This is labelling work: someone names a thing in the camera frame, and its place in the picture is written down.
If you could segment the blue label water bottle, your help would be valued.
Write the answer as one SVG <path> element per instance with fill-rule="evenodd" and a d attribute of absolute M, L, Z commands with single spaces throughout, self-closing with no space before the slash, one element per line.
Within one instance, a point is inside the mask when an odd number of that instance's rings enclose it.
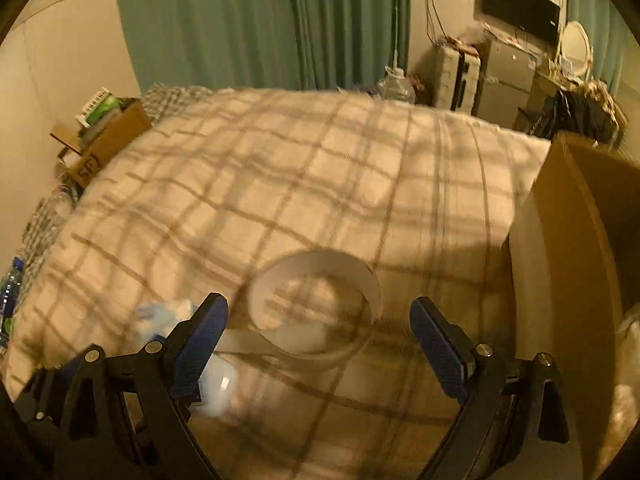
<path fill-rule="evenodd" d="M 22 284 L 24 261 L 20 257 L 14 257 L 11 267 L 1 280 L 1 345 L 8 345 L 14 310 Z"/>

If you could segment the right green curtain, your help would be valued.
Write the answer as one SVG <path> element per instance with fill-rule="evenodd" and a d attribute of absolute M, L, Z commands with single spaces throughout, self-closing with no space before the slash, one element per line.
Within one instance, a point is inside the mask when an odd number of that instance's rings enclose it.
<path fill-rule="evenodd" d="M 591 76 L 615 96 L 631 31 L 611 0 L 567 0 L 567 21 L 582 25 L 593 48 Z"/>

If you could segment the white crumpled cloth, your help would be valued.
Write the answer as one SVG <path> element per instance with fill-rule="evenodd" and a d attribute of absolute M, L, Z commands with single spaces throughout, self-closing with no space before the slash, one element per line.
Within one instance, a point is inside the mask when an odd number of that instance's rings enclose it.
<path fill-rule="evenodd" d="M 639 420 L 639 319 L 623 324 L 618 347 L 610 429 L 623 442 Z"/>

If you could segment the white earbuds case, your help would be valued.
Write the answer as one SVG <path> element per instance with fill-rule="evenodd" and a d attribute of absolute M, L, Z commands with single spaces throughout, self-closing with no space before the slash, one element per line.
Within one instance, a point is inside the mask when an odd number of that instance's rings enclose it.
<path fill-rule="evenodd" d="M 192 411 L 209 418 L 226 414 L 235 395 L 237 381 L 236 368 L 214 354 L 198 380 L 198 400 L 192 404 Z"/>

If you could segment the open cardboard box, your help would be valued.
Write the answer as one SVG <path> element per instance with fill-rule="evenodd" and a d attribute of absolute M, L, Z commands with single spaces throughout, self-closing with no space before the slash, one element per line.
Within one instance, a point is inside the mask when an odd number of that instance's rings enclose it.
<path fill-rule="evenodd" d="M 515 353 L 553 356 L 585 475 L 610 422 L 623 316 L 639 301 L 639 168 L 573 133 L 550 148 L 506 237 Z"/>

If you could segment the large clear water jug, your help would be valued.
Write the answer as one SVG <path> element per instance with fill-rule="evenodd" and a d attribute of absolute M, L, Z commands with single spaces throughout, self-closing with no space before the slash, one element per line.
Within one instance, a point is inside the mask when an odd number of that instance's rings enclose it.
<path fill-rule="evenodd" d="M 416 102 L 411 80 L 400 67 L 385 67 L 385 76 L 378 82 L 378 95 L 387 101 Z"/>

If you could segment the white tape strip loop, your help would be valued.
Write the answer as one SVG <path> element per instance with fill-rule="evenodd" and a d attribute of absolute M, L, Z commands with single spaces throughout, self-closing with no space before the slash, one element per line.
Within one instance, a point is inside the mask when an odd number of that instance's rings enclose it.
<path fill-rule="evenodd" d="M 363 324 L 349 330 L 336 309 L 294 315 L 276 327 L 259 325 L 260 316 L 276 303 L 274 293 L 302 278 L 333 278 L 364 300 Z M 293 252 L 268 263 L 246 285 L 245 305 L 250 326 L 228 328 L 215 351 L 256 356 L 286 370 L 315 372 L 342 365 L 368 342 L 383 314 L 383 291 L 367 263 L 339 250 L 321 248 Z"/>

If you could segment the white oval mirror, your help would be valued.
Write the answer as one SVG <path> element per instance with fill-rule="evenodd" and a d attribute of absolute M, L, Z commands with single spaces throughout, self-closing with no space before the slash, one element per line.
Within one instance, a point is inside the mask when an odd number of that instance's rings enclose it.
<path fill-rule="evenodd" d="M 563 28 L 556 62 L 567 77 L 584 79 L 590 74 L 593 48 L 584 26 L 578 21 L 570 21 Z"/>

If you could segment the black jacket on chair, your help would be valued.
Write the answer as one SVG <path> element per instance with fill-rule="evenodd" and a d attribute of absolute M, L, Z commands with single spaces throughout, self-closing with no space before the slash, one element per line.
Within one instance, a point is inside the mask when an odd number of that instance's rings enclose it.
<path fill-rule="evenodd" d="M 541 113 L 527 133 L 552 141 L 565 131 L 610 144 L 616 130 L 614 120 L 596 100 L 577 92 L 559 90 L 553 98 L 544 101 Z"/>

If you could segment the blue white small item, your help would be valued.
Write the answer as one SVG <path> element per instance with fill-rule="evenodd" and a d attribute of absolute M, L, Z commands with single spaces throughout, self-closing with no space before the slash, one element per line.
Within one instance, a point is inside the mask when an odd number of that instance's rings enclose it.
<path fill-rule="evenodd" d="M 142 347 L 152 340 L 165 340 L 182 321 L 190 320 L 198 307 L 189 299 L 142 304 L 134 309 L 134 336 Z"/>

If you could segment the black wall television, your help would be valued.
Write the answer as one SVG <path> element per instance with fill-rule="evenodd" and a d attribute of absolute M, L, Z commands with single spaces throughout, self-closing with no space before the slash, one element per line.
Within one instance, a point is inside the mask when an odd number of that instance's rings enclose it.
<path fill-rule="evenodd" d="M 555 46 L 561 8 L 551 0 L 482 0 L 482 12 Z"/>

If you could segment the grey mini fridge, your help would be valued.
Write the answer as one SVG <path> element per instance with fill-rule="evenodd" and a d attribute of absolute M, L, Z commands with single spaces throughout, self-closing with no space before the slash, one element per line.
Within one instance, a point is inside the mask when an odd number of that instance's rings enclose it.
<path fill-rule="evenodd" d="M 480 78 L 473 115 L 511 129 L 518 110 L 527 104 L 535 75 L 535 59 L 499 40 L 480 44 Z"/>

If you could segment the plaid bed blanket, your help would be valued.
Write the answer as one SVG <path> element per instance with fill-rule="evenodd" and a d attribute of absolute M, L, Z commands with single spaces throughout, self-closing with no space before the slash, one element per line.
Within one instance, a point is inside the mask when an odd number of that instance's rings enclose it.
<path fill-rule="evenodd" d="M 458 407 L 411 301 L 510 344 L 501 246 L 549 143 L 346 91 L 157 84 L 142 103 L 151 129 L 86 189 L 18 310 L 9 394 L 90 344 L 133 352 L 147 304 L 219 292 L 234 326 L 369 335 L 317 374 L 234 356 L 228 412 L 192 422 L 224 478 L 416 478 Z"/>

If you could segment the large green curtain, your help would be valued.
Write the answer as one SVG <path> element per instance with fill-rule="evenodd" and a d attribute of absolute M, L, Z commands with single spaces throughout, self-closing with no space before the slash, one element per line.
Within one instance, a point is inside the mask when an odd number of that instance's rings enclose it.
<path fill-rule="evenodd" d="M 370 89 L 408 63 L 410 0 L 117 0 L 141 89 Z"/>

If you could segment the small cluttered cardboard box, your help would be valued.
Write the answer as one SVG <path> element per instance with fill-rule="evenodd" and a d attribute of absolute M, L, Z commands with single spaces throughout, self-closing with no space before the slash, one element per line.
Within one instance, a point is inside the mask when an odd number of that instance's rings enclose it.
<path fill-rule="evenodd" d="M 62 145 L 58 160 L 80 188 L 138 136 L 151 128 L 140 99 L 120 98 L 102 87 L 74 116 L 56 122 L 50 136 Z"/>

